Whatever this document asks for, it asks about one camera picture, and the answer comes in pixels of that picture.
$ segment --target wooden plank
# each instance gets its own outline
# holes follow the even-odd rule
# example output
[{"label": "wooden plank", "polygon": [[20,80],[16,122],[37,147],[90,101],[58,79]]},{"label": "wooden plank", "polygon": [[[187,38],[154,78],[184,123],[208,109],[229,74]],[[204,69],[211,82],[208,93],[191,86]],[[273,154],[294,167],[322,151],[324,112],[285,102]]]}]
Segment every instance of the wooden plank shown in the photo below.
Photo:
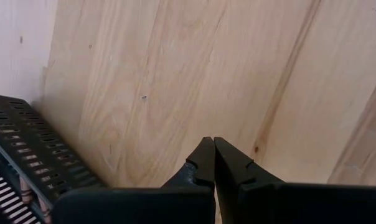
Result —
[{"label": "wooden plank", "polygon": [[[161,185],[203,135],[250,151],[312,4],[124,0],[90,12],[66,2],[51,57],[67,59],[48,74],[44,111],[124,187]],[[95,16],[68,19],[80,10]]]},{"label": "wooden plank", "polygon": [[56,9],[57,0],[0,0],[0,95],[42,96]]},{"label": "wooden plank", "polygon": [[78,127],[100,26],[103,1],[60,0],[40,112],[78,152]]},{"label": "wooden plank", "polygon": [[252,156],[284,180],[327,182],[375,86],[376,1],[322,1]]},{"label": "wooden plank", "polygon": [[376,185],[376,89],[329,183]]}]

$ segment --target black plastic grille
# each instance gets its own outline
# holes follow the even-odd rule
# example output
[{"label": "black plastic grille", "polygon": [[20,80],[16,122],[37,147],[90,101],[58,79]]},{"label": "black plastic grille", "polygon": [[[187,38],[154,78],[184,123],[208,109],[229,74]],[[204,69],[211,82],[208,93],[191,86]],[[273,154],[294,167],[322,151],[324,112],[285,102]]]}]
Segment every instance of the black plastic grille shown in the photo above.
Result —
[{"label": "black plastic grille", "polygon": [[40,224],[30,207],[23,204],[15,188],[0,173],[0,223]]},{"label": "black plastic grille", "polygon": [[0,96],[0,153],[49,208],[69,190],[105,186],[24,100]]}]

